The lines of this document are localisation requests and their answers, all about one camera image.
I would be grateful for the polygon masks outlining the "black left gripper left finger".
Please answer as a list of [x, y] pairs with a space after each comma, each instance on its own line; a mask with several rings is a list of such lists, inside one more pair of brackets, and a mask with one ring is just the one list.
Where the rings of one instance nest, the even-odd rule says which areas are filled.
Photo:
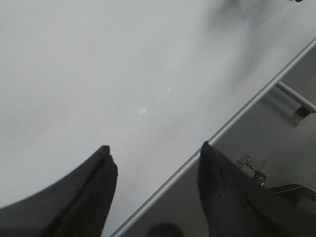
[[118, 168], [101, 146], [71, 173], [0, 210], [2, 237], [99, 237], [116, 190]]

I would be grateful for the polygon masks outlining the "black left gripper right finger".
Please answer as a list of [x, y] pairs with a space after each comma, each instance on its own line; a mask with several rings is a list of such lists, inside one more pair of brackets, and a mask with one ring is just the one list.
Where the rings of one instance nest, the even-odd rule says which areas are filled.
[[314, 201], [310, 188], [290, 184], [267, 189], [204, 142], [197, 183], [211, 237], [314, 237], [316, 215], [298, 206]]

